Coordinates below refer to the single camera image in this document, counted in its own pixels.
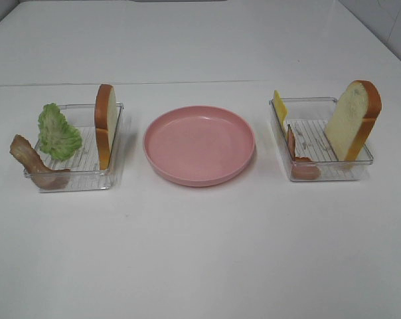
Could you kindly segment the yellow cheese slice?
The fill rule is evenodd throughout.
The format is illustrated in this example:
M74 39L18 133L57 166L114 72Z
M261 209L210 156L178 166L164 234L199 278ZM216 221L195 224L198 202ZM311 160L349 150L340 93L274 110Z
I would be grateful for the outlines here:
M286 133L287 132L287 124L286 124L285 119L288 114L288 110L277 90L274 90L273 103L274 103L274 109L276 111L276 115L278 117L281 129Z

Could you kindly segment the pink bacon strip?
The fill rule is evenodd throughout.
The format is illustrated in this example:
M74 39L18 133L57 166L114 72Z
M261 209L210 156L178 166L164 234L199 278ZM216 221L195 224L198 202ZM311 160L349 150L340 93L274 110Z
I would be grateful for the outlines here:
M291 176L298 180L315 180L321 172L308 157L298 157L295 154L296 140L291 126L287 125L287 146L291 156Z

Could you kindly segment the bread slice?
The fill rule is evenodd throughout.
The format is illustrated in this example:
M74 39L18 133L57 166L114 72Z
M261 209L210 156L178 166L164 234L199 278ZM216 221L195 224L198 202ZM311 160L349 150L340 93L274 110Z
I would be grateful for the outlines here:
M101 84L94 110L100 170L105 170L109 166L117 121L118 111L114 88L110 84Z
M337 101L325 135L339 161L355 161L382 110L376 86L367 80L351 82Z

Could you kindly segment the green lettuce leaf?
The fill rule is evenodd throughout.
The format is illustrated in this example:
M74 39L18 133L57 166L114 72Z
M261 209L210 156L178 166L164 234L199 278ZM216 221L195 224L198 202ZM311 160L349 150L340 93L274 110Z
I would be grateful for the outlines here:
M39 148L54 160L68 160L82 146L80 131L67 122L55 103L43 106L38 127Z

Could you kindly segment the brown bacon strip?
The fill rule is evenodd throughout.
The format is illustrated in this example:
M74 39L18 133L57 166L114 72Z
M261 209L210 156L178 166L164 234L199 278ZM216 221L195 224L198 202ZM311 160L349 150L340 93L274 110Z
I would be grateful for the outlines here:
M63 189L68 185L70 169L55 170L45 166L39 154L23 136L15 135L9 153L23 165L38 188L56 190Z

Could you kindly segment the pink round plate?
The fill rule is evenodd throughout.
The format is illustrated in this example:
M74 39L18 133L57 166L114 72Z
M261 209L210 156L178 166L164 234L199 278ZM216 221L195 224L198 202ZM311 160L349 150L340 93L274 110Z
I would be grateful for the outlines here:
M143 150L153 170L173 183L224 183L250 163L256 142L239 115L213 106L187 106L162 114L146 129Z

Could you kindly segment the right clear plastic tray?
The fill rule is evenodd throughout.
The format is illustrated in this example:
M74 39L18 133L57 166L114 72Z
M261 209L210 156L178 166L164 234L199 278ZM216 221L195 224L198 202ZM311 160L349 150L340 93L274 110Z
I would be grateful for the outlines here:
M291 126L296 140L295 154L308 157L316 165L321 175L311 181L354 181L363 178L366 168L374 158L366 146L355 161L339 161L325 136L327 120L337 104L333 97L282 98L287 107L286 124ZM273 100L269 101L272 115L272 130L278 144L281 158L291 181L291 156L287 146L287 134L281 129Z

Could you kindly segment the clear plastic tray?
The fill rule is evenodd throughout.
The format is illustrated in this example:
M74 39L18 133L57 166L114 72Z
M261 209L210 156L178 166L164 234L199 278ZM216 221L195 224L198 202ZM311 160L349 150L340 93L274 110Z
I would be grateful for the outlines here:
M339 161L325 136L327 120L337 104L333 97L282 98L287 107L286 124L291 126L296 140L295 154L308 157L316 165L321 175L311 181L354 181L363 178L366 168L374 158L366 146L355 161ZM281 158L291 181L291 156L287 146L287 134L281 129L273 100L269 101L272 115L272 130L278 144Z
M123 122L123 104L118 102L116 110L118 122L114 137L114 145L110 155L110 164L107 169L100 169L100 160L96 142L96 128L94 123L94 104L64 104L59 105L60 112L67 122L77 128L82 136L82 146L66 161L52 159L50 155L40 151L39 144L34 145L43 164L53 173L31 174L24 170L24 176L34 182L41 182L39 192L69 192L92 191L109 189L116 184L121 175L119 166L125 157L123 137L126 125Z

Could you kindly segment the left clear plastic tray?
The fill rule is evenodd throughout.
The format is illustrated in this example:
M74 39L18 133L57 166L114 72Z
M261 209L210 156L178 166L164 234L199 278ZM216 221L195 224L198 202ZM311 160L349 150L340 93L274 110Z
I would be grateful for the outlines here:
M31 174L24 170L24 176L34 182L41 182L39 192L69 192L92 191L109 189L116 184L121 175L119 166L125 157L123 137L126 125L123 122L123 104L118 102L116 110L118 122L114 137L114 145L110 155L110 164L107 169L100 169L100 160L96 142L96 128L94 123L94 104L64 104L59 105L60 112L67 122L77 128L82 136L82 146L66 161L52 159L50 155L40 151L39 144L34 145L43 164L53 173Z

